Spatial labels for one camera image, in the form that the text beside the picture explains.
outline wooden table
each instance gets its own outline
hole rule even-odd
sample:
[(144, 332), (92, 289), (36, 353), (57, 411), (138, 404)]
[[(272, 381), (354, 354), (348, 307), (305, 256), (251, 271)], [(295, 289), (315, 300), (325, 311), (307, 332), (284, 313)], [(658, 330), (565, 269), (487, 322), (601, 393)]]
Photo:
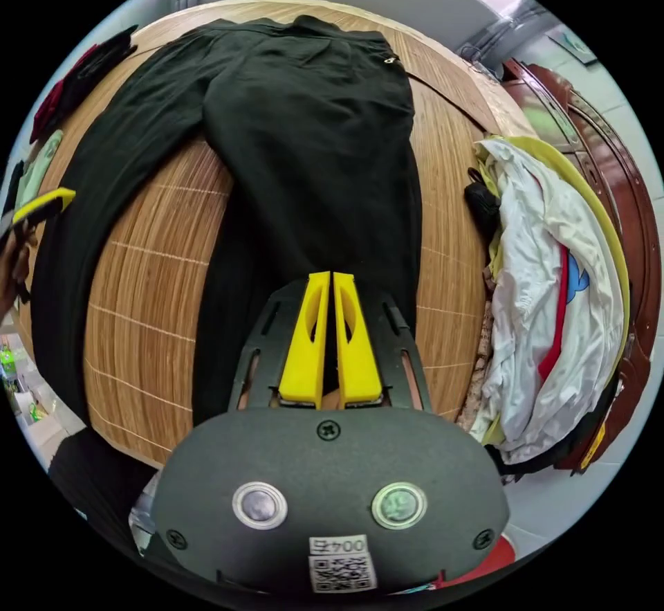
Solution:
[[(434, 409), (453, 420), (470, 379), (485, 300), (485, 250), (463, 200), (467, 169), (474, 165), (472, 144), (485, 131), (535, 134), (497, 83), (442, 45), (394, 21), (318, 0), (227, 0), (172, 14), (134, 35), (138, 50), (64, 124), (41, 191), (58, 186), (90, 124), (159, 47), (218, 18), (290, 22), (300, 14), (344, 30), (379, 30), (417, 78), (411, 79), (411, 143), (423, 201), (417, 343)], [(93, 427), (118, 448), (156, 464), (192, 428), (196, 321), (231, 189), (232, 179), (212, 150), (202, 138), (193, 140), (136, 195), (93, 280), (82, 360)], [(31, 350), (29, 305), (21, 306), (19, 316), (17, 326)]]

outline person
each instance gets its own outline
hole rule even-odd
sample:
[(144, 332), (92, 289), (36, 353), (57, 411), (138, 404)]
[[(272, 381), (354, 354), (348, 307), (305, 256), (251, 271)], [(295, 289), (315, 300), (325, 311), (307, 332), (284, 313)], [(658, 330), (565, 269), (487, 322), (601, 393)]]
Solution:
[(24, 222), (23, 239), (18, 255), (16, 255), (17, 239), (12, 230), (7, 244), (0, 253), (0, 314), (4, 318), (12, 308), (18, 294), (18, 286), (28, 278), (30, 271), (30, 248), (37, 246), (35, 230), (28, 230), (28, 222)]

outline black cloth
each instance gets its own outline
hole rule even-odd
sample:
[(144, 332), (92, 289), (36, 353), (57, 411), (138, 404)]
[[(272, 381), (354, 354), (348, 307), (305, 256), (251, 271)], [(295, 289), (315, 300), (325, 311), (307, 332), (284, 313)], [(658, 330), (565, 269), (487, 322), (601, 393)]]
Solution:
[(19, 182), (21, 177), (23, 177), (24, 166), (25, 162), (22, 159), (14, 166), (12, 176), (9, 180), (9, 186), (7, 187), (7, 199), (2, 208), (3, 217), (9, 212), (9, 210), (13, 210), (16, 206), (16, 196), (19, 192)]
[(116, 548), (131, 552), (136, 543), (129, 513), (156, 472), (86, 428), (62, 441), (48, 476), (93, 529)]
[(102, 78), (136, 50), (136, 46), (131, 45), (131, 35), (137, 27), (132, 25), (88, 49), (53, 86), (35, 114), (31, 143), (50, 136), (85, 101)]
[(489, 191), (476, 169), (469, 169), (468, 174), (473, 182), (463, 190), (463, 197), (477, 230), (488, 246), (500, 225), (500, 199)]
[(194, 424), (227, 409), (269, 294), (310, 272), (373, 282), (414, 331), (421, 196), (412, 93), (393, 57), (380, 33), (309, 16), (214, 21), (162, 47), (120, 87), (62, 178), (77, 195), (46, 224), (32, 284), (37, 366), (83, 420), (83, 335), (100, 252), (137, 191), (201, 129), (235, 187), (199, 313)]

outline yellow cloth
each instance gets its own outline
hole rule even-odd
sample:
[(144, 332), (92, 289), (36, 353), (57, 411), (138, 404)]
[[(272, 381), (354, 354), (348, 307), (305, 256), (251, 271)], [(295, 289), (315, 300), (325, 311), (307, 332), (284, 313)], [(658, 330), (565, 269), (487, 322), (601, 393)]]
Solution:
[[(548, 143), (545, 143), (539, 138), (529, 138), (527, 136), (511, 136), (509, 138), (505, 138), (505, 140), (507, 140), (515, 147), (528, 152), (528, 154), (530, 154), (534, 159), (541, 161), (547, 168), (555, 171), (555, 173), (561, 179), (565, 180), (570, 186), (574, 187), (581, 194), (582, 198), (588, 203), (588, 206), (593, 211), (593, 214), (597, 217), (597, 221), (600, 224), (602, 232), (607, 239), (607, 244), (609, 245), (611, 256), (613, 257), (614, 263), (616, 264), (618, 281), (620, 282), (620, 292), (623, 296), (622, 308), (625, 314), (625, 320), (622, 325), (623, 337), (622, 341), (620, 342), (620, 349), (618, 351), (616, 360), (614, 361), (614, 366), (611, 369), (611, 376), (613, 376), (618, 363), (623, 356), (623, 350), (625, 349), (625, 343), (627, 341), (627, 330), (629, 328), (629, 276), (627, 274), (625, 254), (623, 253), (623, 248), (620, 245), (618, 233), (616, 232), (614, 225), (611, 223), (609, 215), (604, 209), (601, 201), (596, 196), (595, 192), (591, 189), (590, 185), (585, 181), (583, 175), (581, 175), (574, 164), (572, 164), (567, 158), (558, 152), (556, 148), (554, 148), (552, 145), (549, 145)], [(504, 439), (505, 434), (503, 433), (503, 430), (500, 426), (500, 415), (498, 415), (484, 435), (482, 444), (497, 445), (500, 444)]]

